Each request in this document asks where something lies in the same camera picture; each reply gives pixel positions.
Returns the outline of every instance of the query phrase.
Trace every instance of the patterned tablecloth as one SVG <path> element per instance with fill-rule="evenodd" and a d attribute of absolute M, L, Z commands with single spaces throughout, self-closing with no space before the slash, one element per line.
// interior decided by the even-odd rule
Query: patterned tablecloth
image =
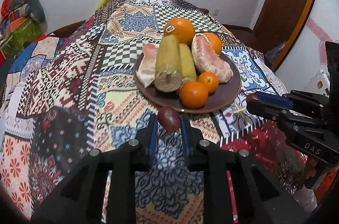
<path fill-rule="evenodd" d="M 246 111 L 249 93 L 286 92 L 262 54 L 185 1 L 115 0 L 68 39 L 29 46 L 7 78 L 0 119 L 5 129 L 1 181 L 28 218 L 89 150 L 115 149 L 147 126 L 158 108 L 138 91 L 133 64 L 142 45 L 158 43 L 174 17 L 189 19 L 196 32 L 218 35 L 242 80 L 231 106 L 191 115 L 192 126 L 224 149 L 250 150 L 291 194 L 300 186 L 305 158 L 284 145 L 273 123 Z M 187 171 L 180 134 L 159 135 L 157 163 L 148 173 L 136 173 L 138 222 L 201 223 L 203 173 Z"/>

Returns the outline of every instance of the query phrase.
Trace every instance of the door frame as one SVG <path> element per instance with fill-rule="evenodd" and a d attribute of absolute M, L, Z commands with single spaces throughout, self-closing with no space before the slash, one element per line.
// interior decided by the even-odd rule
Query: door frame
<path fill-rule="evenodd" d="M 257 22 L 253 28 L 253 34 L 255 34 L 256 30 L 258 29 L 260 22 L 264 16 L 265 10 L 269 5 L 270 0 L 265 0 L 262 9 L 260 11 L 260 14 L 258 16 Z M 289 40 L 286 42 L 285 46 L 283 47 L 282 51 L 280 52 L 279 56 L 275 59 L 275 61 L 272 63 L 271 70 L 276 71 L 277 68 L 280 66 L 280 64 L 284 61 L 284 59 L 287 57 L 289 51 L 292 49 L 294 43 L 297 41 L 302 29 L 305 26 L 305 23 L 311 13 L 312 7 L 313 7 L 314 0 L 306 0 L 305 7 L 301 13 L 301 16 L 298 20 L 298 23 L 296 27 L 294 28 L 291 36 L 289 37 Z"/>

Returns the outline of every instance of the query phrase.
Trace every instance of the pomelo segment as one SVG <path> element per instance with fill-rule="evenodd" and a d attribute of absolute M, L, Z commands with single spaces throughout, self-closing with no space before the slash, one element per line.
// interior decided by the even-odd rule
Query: pomelo segment
<path fill-rule="evenodd" d="M 226 83 L 233 77 L 229 64 L 216 54 L 204 34 L 196 34 L 193 38 L 192 57 L 199 72 L 212 72 L 220 83 Z"/>
<path fill-rule="evenodd" d="M 145 87 L 150 86 L 155 79 L 155 62 L 157 59 L 158 48 L 159 44 L 153 43 L 143 44 L 142 46 L 144 57 L 136 75 Z"/>

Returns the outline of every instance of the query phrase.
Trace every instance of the peeled pomelo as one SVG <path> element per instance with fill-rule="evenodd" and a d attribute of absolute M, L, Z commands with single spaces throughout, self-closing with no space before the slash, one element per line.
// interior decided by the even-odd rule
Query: peeled pomelo
<path fill-rule="evenodd" d="M 229 64 L 223 61 L 213 50 L 204 34 L 196 34 L 192 41 L 192 57 L 199 72 L 212 72 L 220 83 L 228 82 L 233 77 Z"/>

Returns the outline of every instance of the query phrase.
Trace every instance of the fruit plate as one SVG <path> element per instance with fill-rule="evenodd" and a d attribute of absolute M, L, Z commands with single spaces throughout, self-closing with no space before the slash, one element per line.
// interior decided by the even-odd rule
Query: fruit plate
<path fill-rule="evenodd" d="M 239 71 L 233 61 L 224 53 L 221 53 L 220 58 L 226 61 L 233 71 L 233 77 L 228 81 L 228 83 L 219 84 L 218 89 L 213 95 L 208 96 L 207 102 L 204 107 L 199 109 L 189 109 L 184 107 L 177 93 L 164 93 L 158 91 L 153 85 L 149 87 L 144 87 L 142 83 L 137 78 L 137 70 L 139 69 L 141 60 L 144 55 L 141 53 L 137 58 L 137 61 L 134 64 L 133 75 L 135 83 L 139 91 L 151 102 L 159 106 L 171 106 L 176 111 L 185 112 L 185 113 L 195 113 L 195 114 L 205 114 L 213 112 L 226 106 L 230 105 L 235 98 L 238 96 L 241 87 L 241 78 Z"/>

